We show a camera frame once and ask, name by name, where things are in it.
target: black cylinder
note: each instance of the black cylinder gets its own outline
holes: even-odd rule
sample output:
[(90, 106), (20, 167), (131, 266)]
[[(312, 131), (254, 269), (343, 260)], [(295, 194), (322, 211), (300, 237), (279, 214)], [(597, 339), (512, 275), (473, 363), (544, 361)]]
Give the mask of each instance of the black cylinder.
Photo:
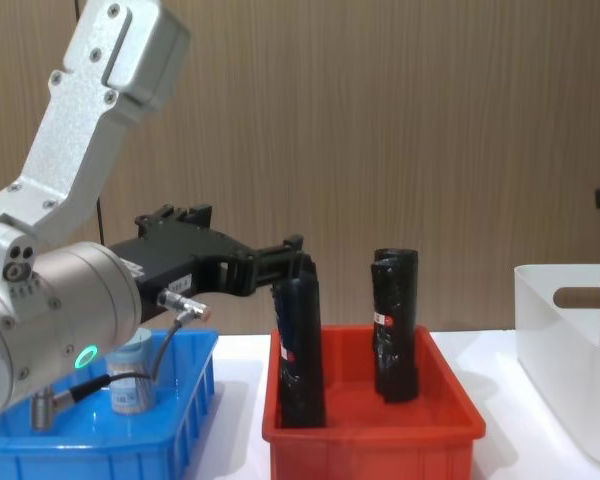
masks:
[(371, 265), (375, 389), (389, 403), (418, 396), (415, 365), (418, 252), (380, 249)]
[(283, 428), (325, 426), (320, 294), (315, 266), (272, 288), (280, 333), (278, 392)]

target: blue plastic bin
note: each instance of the blue plastic bin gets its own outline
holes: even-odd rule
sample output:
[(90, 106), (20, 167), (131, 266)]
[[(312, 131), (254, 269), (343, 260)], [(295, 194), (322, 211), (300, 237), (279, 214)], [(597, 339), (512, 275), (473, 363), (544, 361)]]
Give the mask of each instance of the blue plastic bin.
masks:
[[(165, 336), (154, 331), (151, 360)], [(45, 433), (29, 427), (29, 401), (0, 415), (0, 480), (179, 480), (214, 393), (211, 354), (218, 334), (178, 332), (166, 351), (156, 407), (111, 410), (100, 392), (56, 416)], [(59, 392), (105, 373), (103, 358), (54, 384)]]

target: wooden wall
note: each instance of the wooden wall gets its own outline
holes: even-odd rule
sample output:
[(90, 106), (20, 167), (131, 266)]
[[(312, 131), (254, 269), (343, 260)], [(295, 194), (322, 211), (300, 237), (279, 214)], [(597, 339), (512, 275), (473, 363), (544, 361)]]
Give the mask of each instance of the wooden wall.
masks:
[[(26, 10), (0, 29), (19, 165), (73, 2), (2, 3)], [(374, 248), (417, 248), (433, 329), (511, 327), (515, 265), (600, 262), (600, 0), (165, 3), (194, 42), (103, 192), (107, 242), (163, 203), (254, 247), (302, 233), (325, 323), (369, 321)], [(274, 325), (267, 291), (208, 301), (222, 332)]]

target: white plastic bin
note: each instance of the white plastic bin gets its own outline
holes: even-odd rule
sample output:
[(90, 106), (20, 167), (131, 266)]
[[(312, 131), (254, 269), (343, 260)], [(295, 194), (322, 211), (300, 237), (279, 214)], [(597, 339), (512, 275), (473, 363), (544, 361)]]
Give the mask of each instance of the white plastic bin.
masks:
[(574, 441), (600, 461), (600, 309), (563, 309), (565, 287), (600, 287), (600, 265), (515, 269), (518, 358)]

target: green indicator light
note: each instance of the green indicator light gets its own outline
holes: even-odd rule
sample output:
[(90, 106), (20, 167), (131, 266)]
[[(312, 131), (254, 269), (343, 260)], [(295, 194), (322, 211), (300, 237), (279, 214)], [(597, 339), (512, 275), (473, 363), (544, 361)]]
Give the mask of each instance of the green indicator light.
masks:
[(76, 368), (86, 367), (91, 363), (91, 360), (96, 358), (98, 355), (98, 347), (95, 345), (89, 345), (85, 347), (83, 351), (80, 352), (78, 358), (76, 358)]

